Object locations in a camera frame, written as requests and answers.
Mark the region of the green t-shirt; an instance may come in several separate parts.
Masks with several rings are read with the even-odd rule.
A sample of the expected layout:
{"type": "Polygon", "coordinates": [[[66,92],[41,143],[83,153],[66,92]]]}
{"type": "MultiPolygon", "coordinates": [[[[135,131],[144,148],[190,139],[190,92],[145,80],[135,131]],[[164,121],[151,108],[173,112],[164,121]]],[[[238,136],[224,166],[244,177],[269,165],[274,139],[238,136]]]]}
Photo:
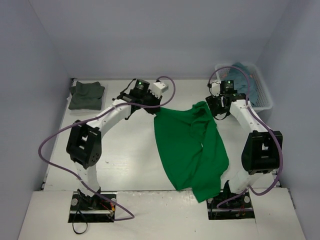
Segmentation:
{"type": "Polygon", "coordinates": [[[188,110],[163,107],[153,122],[158,154],[174,189],[191,189],[199,203],[216,197],[229,158],[207,103],[188,110]]]}

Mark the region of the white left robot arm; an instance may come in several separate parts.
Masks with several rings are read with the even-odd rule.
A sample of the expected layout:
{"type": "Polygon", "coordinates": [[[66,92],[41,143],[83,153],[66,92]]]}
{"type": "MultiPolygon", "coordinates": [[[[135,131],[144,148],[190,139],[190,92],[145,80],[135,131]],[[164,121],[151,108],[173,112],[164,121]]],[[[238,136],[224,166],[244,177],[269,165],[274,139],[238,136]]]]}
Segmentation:
{"type": "Polygon", "coordinates": [[[101,192],[96,164],[102,156],[102,138],[117,123],[128,120],[140,109],[127,103],[158,106],[163,93],[169,89],[169,86],[160,80],[154,83],[142,79],[134,80],[134,88],[129,93],[124,90],[120,92],[117,98],[113,99],[113,103],[102,112],[103,117],[71,128],[66,152],[74,162],[77,174],[87,185],[84,187],[81,184],[77,191],[83,196],[82,204],[89,210],[96,209],[100,204],[100,197],[95,193],[101,192]]]}

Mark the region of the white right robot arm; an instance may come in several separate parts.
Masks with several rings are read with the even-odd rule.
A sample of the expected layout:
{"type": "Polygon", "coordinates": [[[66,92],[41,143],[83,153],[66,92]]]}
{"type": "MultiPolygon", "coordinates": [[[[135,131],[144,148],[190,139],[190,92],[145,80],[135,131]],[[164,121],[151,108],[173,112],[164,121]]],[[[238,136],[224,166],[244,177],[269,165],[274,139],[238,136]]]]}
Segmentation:
{"type": "Polygon", "coordinates": [[[219,94],[206,98],[212,116],[232,115],[248,133],[241,153],[242,169],[225,183],[221,193],[222,202],[233,206],[239,201],[240,193],[263,175],[280,168],[283,135],[261,120],[247,95],[235,90],[233,80],[221,81],[218,85],[219,94]]]}

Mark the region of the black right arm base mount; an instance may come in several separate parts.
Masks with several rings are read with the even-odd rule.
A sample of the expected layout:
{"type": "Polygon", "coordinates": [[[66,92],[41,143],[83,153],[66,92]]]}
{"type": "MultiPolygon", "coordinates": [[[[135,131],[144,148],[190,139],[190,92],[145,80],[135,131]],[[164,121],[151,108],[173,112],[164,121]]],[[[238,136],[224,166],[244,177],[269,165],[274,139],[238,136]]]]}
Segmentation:
{"type": "Polygon", "coordinates": [[[229,181],[224,184],[219,195],[206,200],[210,221],[254,219],[255,213],[248,191],[238,196],[232,193],[229,181]]]}

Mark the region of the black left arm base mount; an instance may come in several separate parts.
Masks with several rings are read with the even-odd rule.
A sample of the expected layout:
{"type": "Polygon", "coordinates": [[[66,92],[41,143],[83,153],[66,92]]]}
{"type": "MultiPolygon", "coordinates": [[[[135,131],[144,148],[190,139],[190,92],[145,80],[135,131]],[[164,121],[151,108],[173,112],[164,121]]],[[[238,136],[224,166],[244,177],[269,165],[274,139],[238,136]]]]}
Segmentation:
{"type": "Polygon", "coordinates": [[[115,212],[115,204],[99,196],[89,197],[73,192],[68,223],[113,223],[115,212]]]}

